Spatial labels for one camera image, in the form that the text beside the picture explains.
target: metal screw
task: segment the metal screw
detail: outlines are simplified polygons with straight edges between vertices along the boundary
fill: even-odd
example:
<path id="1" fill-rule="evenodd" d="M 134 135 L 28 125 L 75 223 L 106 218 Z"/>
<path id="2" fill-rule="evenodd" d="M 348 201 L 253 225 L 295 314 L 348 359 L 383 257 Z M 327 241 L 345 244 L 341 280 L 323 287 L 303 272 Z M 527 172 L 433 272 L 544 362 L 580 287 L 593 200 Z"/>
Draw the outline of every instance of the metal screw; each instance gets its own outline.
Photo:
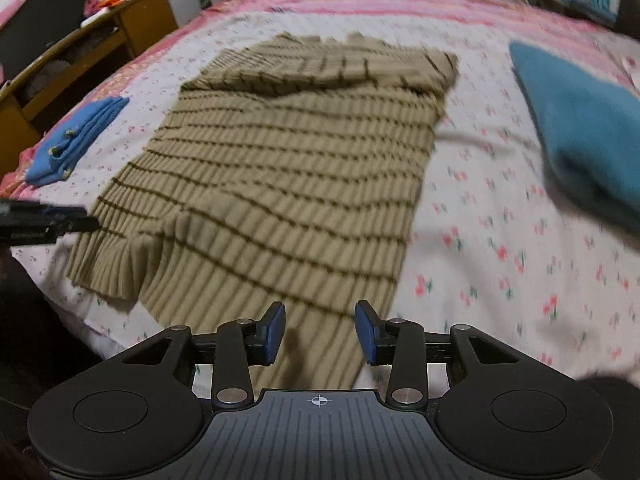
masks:
<path id="1" fill-rule="evenodd" d="M 246 391 L 240 388 L 225 388 L 224 390 L 220 390 L 216 397 L 220 402 L 224 402 L 225 404 L 238 404 L 238 402 L 245 400 L 248 395 Z"/>
<path id="2" fill-rule="evenodd" d="M 391 394 L 391 398 L 400 404 L 415 404 L 422 400 L 422 394 L 415 388 L 398 388 Z"/>

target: beige ribbed sweater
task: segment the beige ribbed sweater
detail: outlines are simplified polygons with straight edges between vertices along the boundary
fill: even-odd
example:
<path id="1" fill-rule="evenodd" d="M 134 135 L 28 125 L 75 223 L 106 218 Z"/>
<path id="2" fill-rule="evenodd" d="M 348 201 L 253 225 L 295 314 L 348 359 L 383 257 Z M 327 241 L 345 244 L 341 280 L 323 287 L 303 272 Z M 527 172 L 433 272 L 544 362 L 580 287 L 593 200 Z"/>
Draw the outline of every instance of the beige ribbed sweater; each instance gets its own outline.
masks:
<path id="1" fill-rule="evenodd" d="M 353 307 L 388 313 L 455 56 L 351 36 L 224 51 L 100 194 L 67 273 L 212 332 L 287 307 L 261 387 L 346 388 Z"/>

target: gray ribbed plate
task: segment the gray ribbed plate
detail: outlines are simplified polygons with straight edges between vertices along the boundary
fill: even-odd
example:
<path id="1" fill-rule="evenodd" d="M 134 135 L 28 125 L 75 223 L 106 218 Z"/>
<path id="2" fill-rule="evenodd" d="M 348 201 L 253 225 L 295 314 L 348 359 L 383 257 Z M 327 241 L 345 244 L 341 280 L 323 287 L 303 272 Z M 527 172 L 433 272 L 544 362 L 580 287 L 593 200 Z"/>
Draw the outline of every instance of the gray ribbed plate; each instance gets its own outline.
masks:
<path id="1" fill-rule="evenodd" d="M 171 428 L 167 428 L 171 438 Z M 222 413 L 172 464 L 139 480 L 496 480 L 453 455 L 418 413 L 372 391 L 267 391 Z M 589 471 L 572 480 L 597 480 Z"/>

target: bed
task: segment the bed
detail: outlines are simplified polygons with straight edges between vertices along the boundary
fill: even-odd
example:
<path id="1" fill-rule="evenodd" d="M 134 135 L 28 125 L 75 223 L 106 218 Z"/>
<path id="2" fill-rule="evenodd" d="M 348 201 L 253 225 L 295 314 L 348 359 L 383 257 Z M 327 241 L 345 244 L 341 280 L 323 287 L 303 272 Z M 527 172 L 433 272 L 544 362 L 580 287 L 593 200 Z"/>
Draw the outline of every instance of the bed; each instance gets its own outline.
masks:
<path id="1" fill-rule="evenodd" d="M 229 0 L 130 63 L 86 100 L 130 104 L 71 177 L 14 197 L 89 208 L 111 176 L 144 147 L 182 81 L 224 48 L 281 32 L 343 39 L 349 32 L 455 53 L 457 84 L 437 128 L 401 277 L 394 317 L 432 332 L 477 326 L 565 374 L 614 372 L 640 384 L 640 242 L 582 213 L 545 178 L 542 149 L 512 72 L 508 44 L 536 44 L 594 75 L 633 88 L 623 59 L 638 44 L 586 22 L 502 0 Z M 32 153 L 23 154 L 22 172 Z M 78 336 L 103 357 L 162 327 L 142 304 L 106 301 L 64 277 L 72 236 L 14 256 Z M 194 390 L 207 395 L 199 369 Z M 363 368 L 357 387 L 385 371 Z M 446 389 L 442 368 L 431 395 Z"/>

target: bedside table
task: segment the bedside table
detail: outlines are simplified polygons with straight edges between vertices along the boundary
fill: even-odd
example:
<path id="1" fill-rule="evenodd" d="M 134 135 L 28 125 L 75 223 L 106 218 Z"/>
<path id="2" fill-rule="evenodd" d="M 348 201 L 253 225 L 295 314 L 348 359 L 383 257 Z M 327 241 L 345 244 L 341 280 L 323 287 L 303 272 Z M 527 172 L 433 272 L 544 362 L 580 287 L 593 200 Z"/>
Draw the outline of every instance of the bedside table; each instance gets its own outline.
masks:
<path id="1" fill-rule="evenodd" d="M 20 152 L 39 142 L 87 93 L 177 28 L 169 0 L 128 0 L 73 31 L 2 86 L 0 175 L 13 171 Z M 72 62 L 26 97 L 34 77 L 61 58 Z"/>

